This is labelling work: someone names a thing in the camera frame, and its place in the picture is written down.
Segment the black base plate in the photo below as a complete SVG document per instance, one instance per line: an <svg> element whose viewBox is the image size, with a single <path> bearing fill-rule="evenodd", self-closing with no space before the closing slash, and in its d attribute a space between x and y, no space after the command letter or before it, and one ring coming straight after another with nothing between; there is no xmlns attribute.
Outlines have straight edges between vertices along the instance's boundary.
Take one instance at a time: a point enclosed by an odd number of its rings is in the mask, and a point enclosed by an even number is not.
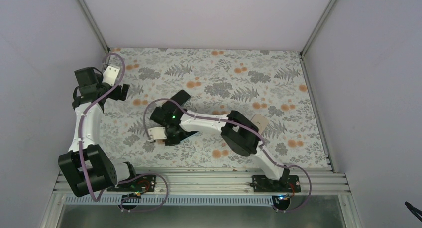
<svg viewBox="0 0 422 228"><path fill-rule="evenodd" d="M154 192L156 184L156 175L144 175L136 180L118 184L117 186L107 188L108 192L127 192L127 193L144 193Z"/></svg>
<svg viewBox="0 0 422 228"><path fill-rule="evenodd" d="M249 186L253 188L255 193L296 193L302 191L297 175L289 175L285 183L280 180L271 180L265 175L253 175Z"/></svg>

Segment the beige phone case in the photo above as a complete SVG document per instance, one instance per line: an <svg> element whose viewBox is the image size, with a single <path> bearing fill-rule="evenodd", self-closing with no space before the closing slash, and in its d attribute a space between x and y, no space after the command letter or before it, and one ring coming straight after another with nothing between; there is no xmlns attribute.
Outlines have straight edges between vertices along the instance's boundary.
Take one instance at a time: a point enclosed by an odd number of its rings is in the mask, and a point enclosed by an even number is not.
<svg viewBox="0 0 422 228"><path fill-rule="evenodd" d="M252 117L251 122L258 128L259 134L262 134L269 125L269 120L260 114L255 114Z"/></svg>

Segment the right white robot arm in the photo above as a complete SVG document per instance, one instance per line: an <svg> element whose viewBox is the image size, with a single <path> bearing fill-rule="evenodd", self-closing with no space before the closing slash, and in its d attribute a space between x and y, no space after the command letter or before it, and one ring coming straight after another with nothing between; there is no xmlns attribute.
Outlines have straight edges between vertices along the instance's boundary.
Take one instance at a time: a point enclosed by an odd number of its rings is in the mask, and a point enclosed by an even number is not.
<svg viewBox="0 0 422 228"><path fill-rule="evenodd" d="M145 130L150 142L162 140L167 146L174 146L196 133L217 134L234 153L251 157L270 180L274 191L281 192L289 184L290 170L276 162L266 150L259 128L238 111L225 115L200 114L165 99L163 105L154 109L150 119L158 124Z"/></svg>

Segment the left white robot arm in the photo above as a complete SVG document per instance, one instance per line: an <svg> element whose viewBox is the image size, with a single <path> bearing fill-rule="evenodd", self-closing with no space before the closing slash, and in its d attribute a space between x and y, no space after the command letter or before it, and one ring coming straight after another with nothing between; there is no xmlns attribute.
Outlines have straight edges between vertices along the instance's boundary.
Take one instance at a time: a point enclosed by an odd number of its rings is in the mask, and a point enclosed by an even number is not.
<svg viewBox="0 0 422 228"><path fill-rule="evenodd" d="M100 123L107 99L125 101L129 84L120 85L121 69L108 65L104 71L86 67L75 71L78 85L73 91L72 107L76 126L68 152L60 155L58 165L76 197L102 193L118 183L127 191L138 185L130 162L113 162L100 146Z"/></svg>

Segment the floral table mat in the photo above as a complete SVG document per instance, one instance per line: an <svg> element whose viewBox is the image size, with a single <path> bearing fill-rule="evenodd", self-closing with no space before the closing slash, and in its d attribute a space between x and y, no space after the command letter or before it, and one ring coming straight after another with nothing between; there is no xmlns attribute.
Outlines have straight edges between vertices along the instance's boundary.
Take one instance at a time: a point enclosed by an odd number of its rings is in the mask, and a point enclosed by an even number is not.
<svg viewBox="0 0 422 228"><path fill-rule="evenodd" d="M145 128L159 104L179 90L185 108L224 115L232 110L268 119L266 149L279 163L327 168L328 162L304 79L300 56L292 51L114 48L110 63L125 60L125 101L107 100L100 146L111 160L135 167L253 168L214 134L194 135L179 145L149 143Z"/></svg>

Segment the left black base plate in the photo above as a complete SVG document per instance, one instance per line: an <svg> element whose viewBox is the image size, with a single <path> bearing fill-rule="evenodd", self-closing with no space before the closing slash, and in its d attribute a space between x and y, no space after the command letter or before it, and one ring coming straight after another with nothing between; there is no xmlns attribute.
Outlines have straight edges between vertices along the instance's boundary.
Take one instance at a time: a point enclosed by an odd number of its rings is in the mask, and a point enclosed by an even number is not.
<svg viewBox="0 0 422 228"><path fill-rule="evenodd" d="M117 186L107 188L108 192L127 192L127 193L144 193L154 192L156 184L156 175L144 175L136 180L118 184Z"/></svg>

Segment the black phone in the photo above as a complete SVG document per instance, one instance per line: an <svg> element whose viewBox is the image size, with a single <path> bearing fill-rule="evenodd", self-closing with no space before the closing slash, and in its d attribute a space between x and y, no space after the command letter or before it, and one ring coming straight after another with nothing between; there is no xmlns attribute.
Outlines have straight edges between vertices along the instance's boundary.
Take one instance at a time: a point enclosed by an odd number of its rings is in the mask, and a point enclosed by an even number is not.
<svg viewBox="0 0 422 228"><path fill-rule="evenodd" d="M191 96L185 90L180 90L176 94L174 94L170 99L176 102L178 105L182 106L190 98ZM174 110L178 109L178 106L171 101L166 101L162 105L162 108L168 112L174 112Z"/></svg>

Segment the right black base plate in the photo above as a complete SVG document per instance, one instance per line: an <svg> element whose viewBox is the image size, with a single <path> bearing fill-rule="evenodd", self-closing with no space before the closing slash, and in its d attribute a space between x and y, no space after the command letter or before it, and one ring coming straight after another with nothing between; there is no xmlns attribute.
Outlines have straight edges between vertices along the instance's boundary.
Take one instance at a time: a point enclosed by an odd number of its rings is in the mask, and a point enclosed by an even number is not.
<svg viewBox="0 0 422 228"><path fill-rule="evenodd" d="M289 175L285 183L280 180L271 180L265 175L253 175L249 186L253 188L255 193L296 193L302 191L297 175Z"/></svg>

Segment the aluminium rail frame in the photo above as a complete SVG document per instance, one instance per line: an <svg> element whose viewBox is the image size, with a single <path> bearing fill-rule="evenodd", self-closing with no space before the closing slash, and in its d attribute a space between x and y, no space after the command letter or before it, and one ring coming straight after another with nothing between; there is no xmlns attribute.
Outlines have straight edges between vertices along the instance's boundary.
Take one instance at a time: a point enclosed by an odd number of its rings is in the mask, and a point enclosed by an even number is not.
<svg viewBox="0 0 422 228"><path fill-rule="evenodd" d="M309 169L306 173L291 169L297 175L301 192L255 193L249 186L257 169L243 170L186 170L170 169L156 172L154 192L127 193L105 191L99 205L158 206L164 205L247 205L271 206L277 198L295 201L311 195L348 195L350 187L343 173L324 169Z"/></svg>

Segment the black object at corner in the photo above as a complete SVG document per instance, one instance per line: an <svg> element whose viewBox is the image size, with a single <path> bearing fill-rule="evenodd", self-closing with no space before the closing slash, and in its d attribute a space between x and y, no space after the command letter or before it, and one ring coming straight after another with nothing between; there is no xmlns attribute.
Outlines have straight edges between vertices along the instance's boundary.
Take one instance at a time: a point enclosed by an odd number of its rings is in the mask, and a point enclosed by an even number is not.
<svg viewBox="0 0 422 228"><path fill-rule="evenodd" d="M416 207L414 207L408 201L404 202L406 208L419 220L422 222L422 211Z"/></svg>

